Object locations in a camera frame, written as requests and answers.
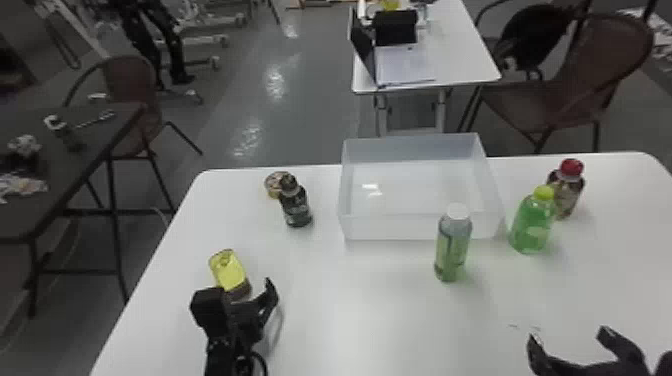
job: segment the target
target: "yellow bottle cap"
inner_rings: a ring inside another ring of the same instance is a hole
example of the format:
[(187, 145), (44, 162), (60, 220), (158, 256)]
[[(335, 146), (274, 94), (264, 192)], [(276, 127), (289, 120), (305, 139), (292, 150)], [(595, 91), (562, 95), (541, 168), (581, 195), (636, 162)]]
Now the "yellow bottle cap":
[(534, 197), (542, 201), (549, 201), (553, 199), (553, 188), (548, 185), (540, 185), (534, 190)]

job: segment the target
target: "person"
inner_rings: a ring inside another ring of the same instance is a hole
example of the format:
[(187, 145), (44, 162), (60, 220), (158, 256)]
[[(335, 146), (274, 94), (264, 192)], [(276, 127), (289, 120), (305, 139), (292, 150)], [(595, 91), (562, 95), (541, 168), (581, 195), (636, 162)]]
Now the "person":
[(173, 31), (175, 18), (161, 0), (109, 0), (109, 5), (119, 14), (121, 27), (133, 47), (154, 66), (156, 86), (159, 90), (165, 89), (161, 80), (161, 51), (156, 47), (154, 38), (142, 21), (141, 13), (163, 34), (170, 54), (170, 77), (173, 85), (186, 85), (194, 81), (195, 77), (187, 74), (185, 69), (182, 39)]

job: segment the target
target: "chair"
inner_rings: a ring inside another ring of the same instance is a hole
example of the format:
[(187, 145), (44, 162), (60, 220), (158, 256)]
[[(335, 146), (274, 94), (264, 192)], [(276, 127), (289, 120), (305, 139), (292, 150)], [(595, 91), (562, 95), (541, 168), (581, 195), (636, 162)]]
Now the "chair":
[[(62, 106), (68, 107), (73, 97), (82, 84), (96, 71), (102, 71), (105, 83), (108, 89), (108, 98), (112, 102), (141, 102), (145, 104), (145, 111), (134, 125), (137, 132), (131, 131), (112, 151), (111, 161), (118, 160), (146, 160), (150, 163), (156, 179), (161, 188), (161, 192), (168, 204), (168, 210), (162, 210), (168, 214), (175, 214), (176, 209), (173, 200), (168, 194), (159, 168), (156, 165), (156, 154), (149, 146), (151, 140), (156, 138), (161, 131), (168, 127), (175, 131), (194, 151), (203, 155), (203, 151), (196, 146), (173, 122), (163, 121), (159, 100), (155, 89), (154, 68), (147, 59), (137, 55), (115, 56), (105, 59), (89, 69), (75, 81), (68, 92)], [(112, 180), (112, 163), (108, 163), (108, 174)], [(114, 182), (108, 181), (110, 191), (114, 192)], [(102, 208), (102, 202), (98, 197), (90, 181), (86, 183), (87, 188), (98, 208)], [(149, 214), (151, 210), (125, 210), (126, 214)]]
[(485, 102), (534, 144), (535, 154), (553, 132), (587, 124), (593, 124), (593, 152), (599, 151), (600, 118), (618, 83), (649, 56), (653, 33), (641, 20), (627, 15), (582, 18), (581, 35), (553, 79), (484, 87), (467, 132)]

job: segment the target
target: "clear plastic container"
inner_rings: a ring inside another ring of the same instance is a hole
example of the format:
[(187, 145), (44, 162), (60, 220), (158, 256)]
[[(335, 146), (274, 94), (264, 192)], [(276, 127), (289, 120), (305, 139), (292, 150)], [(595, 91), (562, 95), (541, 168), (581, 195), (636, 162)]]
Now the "clear plastic container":
[(504, 219), (475, 133), (349, 139), (341, 164), (338, 217), (346, 239), (434, 240), (452, 202), (469, 208), (475, 239), (493, 237)]

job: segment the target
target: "green bottle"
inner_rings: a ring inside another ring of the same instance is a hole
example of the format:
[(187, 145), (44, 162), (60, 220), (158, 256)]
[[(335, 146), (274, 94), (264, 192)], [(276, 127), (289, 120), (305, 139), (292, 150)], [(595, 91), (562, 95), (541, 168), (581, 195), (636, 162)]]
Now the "green bottle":
[(509, 244), (520, 253), (541, 251), (546, 245), (556, 207), (553, 188), (541, 185), (520, 203), (509, 232)]
[(439, 220), (436, 239), (434, 273), (440, 281), (457, 280), (457, 273), (467, 258), (472, 229), (469, 209), (459, 203), (448, 205), (446, 214)]

